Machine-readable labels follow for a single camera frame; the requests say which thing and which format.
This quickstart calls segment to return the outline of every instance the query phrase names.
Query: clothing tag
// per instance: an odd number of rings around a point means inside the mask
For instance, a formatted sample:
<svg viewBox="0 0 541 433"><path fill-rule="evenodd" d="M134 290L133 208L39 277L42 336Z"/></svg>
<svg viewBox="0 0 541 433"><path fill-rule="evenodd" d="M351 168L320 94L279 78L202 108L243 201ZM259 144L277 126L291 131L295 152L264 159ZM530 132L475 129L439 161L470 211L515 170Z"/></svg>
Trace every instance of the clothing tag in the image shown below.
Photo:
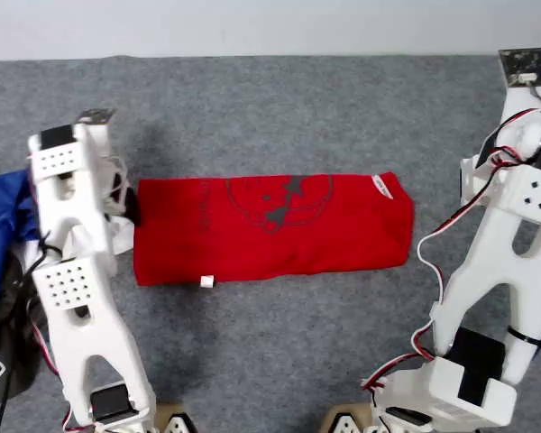
<svg viewBox="0 0 541 433"><path fill-rule="evenodd" d="M377 189L383 196L393 200L393 196L390 194L390 191L387 188L387 185L385 185L385 182L382 181L381 176L379 176L378 174L373 175L372 183L375 184L375 187L377 187Z"/></svg>

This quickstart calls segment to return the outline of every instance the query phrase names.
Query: carpet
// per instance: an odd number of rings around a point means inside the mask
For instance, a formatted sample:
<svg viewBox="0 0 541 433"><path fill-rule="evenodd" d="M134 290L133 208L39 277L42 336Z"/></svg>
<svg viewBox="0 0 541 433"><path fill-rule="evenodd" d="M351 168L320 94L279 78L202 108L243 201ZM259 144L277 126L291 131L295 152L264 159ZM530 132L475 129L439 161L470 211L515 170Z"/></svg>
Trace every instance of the carpet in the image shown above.
<svg viewBox="0 0 541 433"><path fill-rule="evenodd" d="M25 164L26 140L86 107L116 107L115 149L141 177L394 171L415 201L415 239L458 206L458 163L500 118L495 57L262 57L0 62L0 173ZM462 261L475 210L427 254ZM212 290L136 286L132 256L112 288L159 401L182 401L200 432L312 433L359 382L409 350L436 296L408 263L376 272L288 276ZM497 288L464 324L502 338ZM110 373L96 366L95 380ZM541 355L518 387L506 432L541 429ZM3 432L60 431L66 403L45 365L10 401Z"/></svg>

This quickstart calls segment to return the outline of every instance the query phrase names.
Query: blue fabric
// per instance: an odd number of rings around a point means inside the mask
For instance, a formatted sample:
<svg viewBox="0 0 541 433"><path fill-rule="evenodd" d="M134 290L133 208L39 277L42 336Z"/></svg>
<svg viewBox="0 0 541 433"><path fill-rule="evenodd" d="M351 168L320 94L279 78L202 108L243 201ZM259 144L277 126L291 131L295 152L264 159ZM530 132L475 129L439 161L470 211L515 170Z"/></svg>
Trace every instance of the blue fabric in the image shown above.
<svg viewBox="0 0 541 433"><path fill-rule="evenodd" d="M27 172L20 170L0 175L0 279L10 245L38 238Z"/></svg>

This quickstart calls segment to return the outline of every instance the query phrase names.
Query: white wall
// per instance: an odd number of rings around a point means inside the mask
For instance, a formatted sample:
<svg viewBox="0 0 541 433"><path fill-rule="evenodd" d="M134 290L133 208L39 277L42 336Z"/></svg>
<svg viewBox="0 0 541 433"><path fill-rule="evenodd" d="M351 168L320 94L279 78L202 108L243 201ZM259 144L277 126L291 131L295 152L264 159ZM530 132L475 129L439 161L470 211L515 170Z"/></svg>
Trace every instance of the white wall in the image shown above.
<svg viewBox="0 0 541 433"><path fill-rule="evenodd" d="M0 0L0 60L533 46L541 0Z"/></svg>

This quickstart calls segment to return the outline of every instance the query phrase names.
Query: red t-shirt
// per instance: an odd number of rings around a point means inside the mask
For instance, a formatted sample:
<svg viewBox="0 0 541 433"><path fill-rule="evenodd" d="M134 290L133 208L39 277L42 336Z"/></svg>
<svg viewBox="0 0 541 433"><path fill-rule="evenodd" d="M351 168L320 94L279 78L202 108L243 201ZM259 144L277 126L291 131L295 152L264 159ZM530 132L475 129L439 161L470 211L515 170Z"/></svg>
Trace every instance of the red t-shirt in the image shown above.
<svg viewBox="0 0 541 433"><path fill-rule="evenodd" d="M403 264L413 203L393 173L141 180L143 286Z"/></svg>

